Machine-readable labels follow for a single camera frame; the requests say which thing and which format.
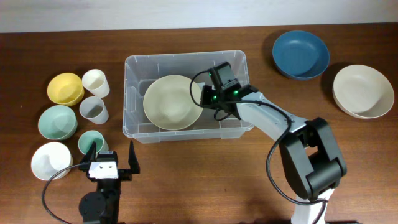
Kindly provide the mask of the beige large bowl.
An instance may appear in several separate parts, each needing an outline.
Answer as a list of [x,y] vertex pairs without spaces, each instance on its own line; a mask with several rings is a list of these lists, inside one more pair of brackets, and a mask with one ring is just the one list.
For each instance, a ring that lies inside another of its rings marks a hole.
[[349,65],[335,76],[333,99],[346,114],[359,119],[379,118],[394,105],[394,89],[378,70],[365,65]]

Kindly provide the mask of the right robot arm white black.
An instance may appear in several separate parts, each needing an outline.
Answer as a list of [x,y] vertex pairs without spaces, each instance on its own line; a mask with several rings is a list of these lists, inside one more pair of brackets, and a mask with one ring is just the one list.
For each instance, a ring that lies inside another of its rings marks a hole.
[[[231,65],[205,70],[212,84],[202,89],[198,106],[224,111],[251,123],[275,142],[268,152],[266,173],[276,191],[295,204],[292,223],[324,223],[328,201],[347,173],[347,166],[329,124],[322,118],[294,116],[270,102],[256,87],[242,86]],[[280,151],[285,178],[296,198],[287,196],[271,174],[271,159]]]

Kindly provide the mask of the dark blue large bowl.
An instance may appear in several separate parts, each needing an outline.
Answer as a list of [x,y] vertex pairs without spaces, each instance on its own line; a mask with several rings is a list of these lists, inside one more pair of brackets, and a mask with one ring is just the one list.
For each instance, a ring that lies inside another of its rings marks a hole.
[[330,52],[318,36],[293,30],[276,39],[272,58],[283,76],[294,80],[310,80],[320,76],[328,68]]

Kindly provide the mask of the white small bowl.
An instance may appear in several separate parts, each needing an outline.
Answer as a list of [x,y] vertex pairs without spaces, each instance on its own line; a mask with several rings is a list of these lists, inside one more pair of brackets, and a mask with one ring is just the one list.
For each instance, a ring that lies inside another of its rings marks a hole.
[[58,171],[73,164],[73,158],[66,145],[49,142],[35,151],[31,160],[31,170],[36,178],[49,180]]

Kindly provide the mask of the cream large bowl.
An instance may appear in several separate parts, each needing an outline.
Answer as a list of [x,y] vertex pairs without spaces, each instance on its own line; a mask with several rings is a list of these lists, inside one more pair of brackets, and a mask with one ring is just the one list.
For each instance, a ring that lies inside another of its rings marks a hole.
[[156,80],[147,89],[143,107],[154,125],[169,131],[192,125],[201,115],[201,88],[188,77],[167,75]]

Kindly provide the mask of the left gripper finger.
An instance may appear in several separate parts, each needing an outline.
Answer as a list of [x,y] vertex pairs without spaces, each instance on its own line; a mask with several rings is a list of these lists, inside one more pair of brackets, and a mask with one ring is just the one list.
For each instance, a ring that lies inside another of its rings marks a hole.
[[96,157],[96,143],[93,141],[88,152],[83,156],[81,163],[93,162]]
[[130,140],[128,163],[132,173],[140,173],[140,165],[136,157],[134,143]]

